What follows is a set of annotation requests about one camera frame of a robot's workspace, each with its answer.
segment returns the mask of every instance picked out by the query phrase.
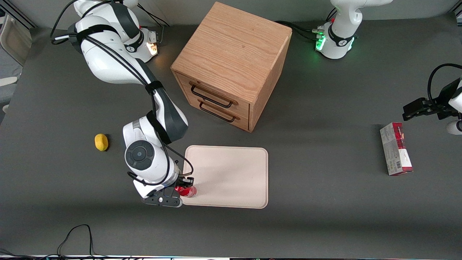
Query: metal handle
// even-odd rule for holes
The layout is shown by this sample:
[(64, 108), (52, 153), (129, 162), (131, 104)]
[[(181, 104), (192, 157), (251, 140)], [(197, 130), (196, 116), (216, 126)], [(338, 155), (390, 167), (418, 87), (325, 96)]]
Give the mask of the metal handle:
[(235, 116), (233, 116), (232, 119), (226, 119), (226, 118), (224, 118), (224, 117), (222, 117), (222, 116), (219, 116), (219, 115), (213, 113), (212, 111), (209, 111), (209, 110), (203, 108), (203, 107), (202, 107), (203, 104), (204, 104), (203, 102), (201, 102), (201, 103), (199, 104), (199, 107), (201, 108), (201, 110), (204, 111), (204, 112), (207, 112), (207, 113), (211, 114), (212, 116), (218, 117), (218, 118), (220, 118), (221, 120), (226, 121), (226, 122), (228, 122), (228, 123), (232, 123), (232, 122), (234, 122), (234, 120), (236, 119)]
[(196, 96), (198, 96), (198, 97), (201, 97), (201, 98), (203, 98), (203, 99), (205, 99), (205, 100), (207, 100), (207, 101), (210, 101), (210, 102), (214, 103), (215, 105), (219, 105), (219, 106), (221, 106), (221, 107), (223, 107), (223, 108), (230, 108), (230, 106), (232, 105), (232, 101), (230, 101), (229, 104), (225, 105), (225, 104), (222, 104), (222, 103), (220, 103), (220, 102), (217, 102), (217, 101), (215, 101), (215, 100), (213, 100), (213, 99), (211, 99), (211, 98), (208, 98), (208, 97), (206, 97), (206, 96), (204, 96), (204, 95), (202, 95), (202, 94), (200, 94), (200, 93), (197, 93), (196, 91), (194, 91), (195, 88), (196, 88), (196, 85), (192, 84), (191, 92), (192, 92), (194, 95), (196, 95)]

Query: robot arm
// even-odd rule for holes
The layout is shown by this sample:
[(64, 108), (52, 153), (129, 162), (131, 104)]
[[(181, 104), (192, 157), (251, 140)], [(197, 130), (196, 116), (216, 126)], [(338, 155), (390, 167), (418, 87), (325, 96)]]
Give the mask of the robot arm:
[(145, 63), (126, 50), (122, 36), (108, 20), (85, 16), (75, 24), (75, 34), (64, 37), (74, 37), (79, 42), (88, 67), (100, 80), (145, 86), (153, 110), (123, 127), (125, 162), (131, 170), (128, 174), (145, 203), (181, 206), (182, 200), (174, 188), (192, 186), (194, 178), (184, 178), (165, 147), (186, 133), (188, 121), (184, 114)]
[(137, 5), (138, 0), (124, 0), (123, 4), (110, 0), (77, 0), (74, 2), (74, 9), (82, 19), (92, 16), (105, 19), (121, 38), (123, 49), (131, 56), (148, 62), (158, 53), (157, 34), (140, 28), (138, 19), (131, 10)]
[(446, 125), (448, 133), (462, 135), (462, 77), (443, 87), (440, 94), (433, 98), (431, 94), (432, 79), (436, 71), (442, 67), (451, 66), (462, 69), (461, 65), (447, 63), (436, 67), (428, 80), (428, 99), (418, 98), (403, 107), (403, 120), (408, 121), (414, 117), (437, 114), (438, 119), (458, 117)]
[(326, 31), (319, 36), (316, 50), (329, 59), (340, 59), (351, 49), (354, 33), (363, 21), (362, 7), (382, 6), (393, 0), (330, 0), (337, 9), (334, 22), (318, 26), (318, 30)]

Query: wood grain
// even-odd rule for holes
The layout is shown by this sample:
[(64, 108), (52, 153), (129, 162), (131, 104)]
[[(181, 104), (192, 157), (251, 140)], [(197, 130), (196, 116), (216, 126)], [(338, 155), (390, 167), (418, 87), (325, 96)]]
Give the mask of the wood grain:
[(289, 27), (216, 2), (172, 69), (255, 103)]
[[(171, 70), (188, 102), (201, 102), (252, 132), (284, 65), (292, 30), (216, 2), (173, 62)], [(223, 108), (191, 92), (191, 86)]]
[(291, 36), (287, 38), (287, 42), (284, 44), (284, 48), (281, 49), (278, 59), (275, 61), (271, 72), (268, 74), (267, 81), (265, 82), (264, 87), (260, 91), (260, 95), (258, 96), (257, 101), (255, 104), (250, 106), (249, 111), (249, 131), (252, 132), (257, 124), (258, 119), (260, 118), (263, 109), (268, 102), (269, 96), (274, 90), (276, 83), (281, 76), (282, 67), (284, 66), (284, 61), (286, 60), (287, 49), (289, 48), (289, 41)]

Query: table surface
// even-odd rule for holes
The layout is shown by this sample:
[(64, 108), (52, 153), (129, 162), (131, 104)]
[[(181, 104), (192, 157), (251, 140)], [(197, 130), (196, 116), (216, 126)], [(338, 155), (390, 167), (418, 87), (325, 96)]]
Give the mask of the table surface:
[[(320, 22), (303, 25), (314, 28)], [(123, 125), (145, 115), (139, 85), (95, 78), (70, 44), (48, 30), (34, 43), (0, 127), (0, 245), (52, 254), (69, 229), (91, 226), (99, 254), (224, 257), (462, 257), (462, 139), (436, 116), (404, 124), (414, 172), (390, 177), (379, 129), (402, 121), (426, 95), (430, 72), (458, 63), (454, 15), (365, 21), (341, 60), (294, 34), (280, 80), (253, 133), (188, 105), (170, 65), (195, 26), (165, 29), (148, 66), (189, 121), (190, 145), (263, 147), (269, 203), (261, 210), (144, 205), (126, 175)], [(434, 93), (460, 76), (446, 68)], [(94, 147), (110, 135), (107, 152)], [(65, 254), (87, 254), (77, 230)]]

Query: red can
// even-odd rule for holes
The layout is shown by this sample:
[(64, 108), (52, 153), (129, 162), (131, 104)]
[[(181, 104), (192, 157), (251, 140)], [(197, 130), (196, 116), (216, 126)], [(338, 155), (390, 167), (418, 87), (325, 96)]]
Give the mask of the red can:
[(192, 198), (197, 194), (197, 189), (194, 186), (191, 186), (189, 188), (183, 188), (180, 186), (176, 186), (175, 190), (180, 194), (180, 196), (187, 197), (187, 198)]

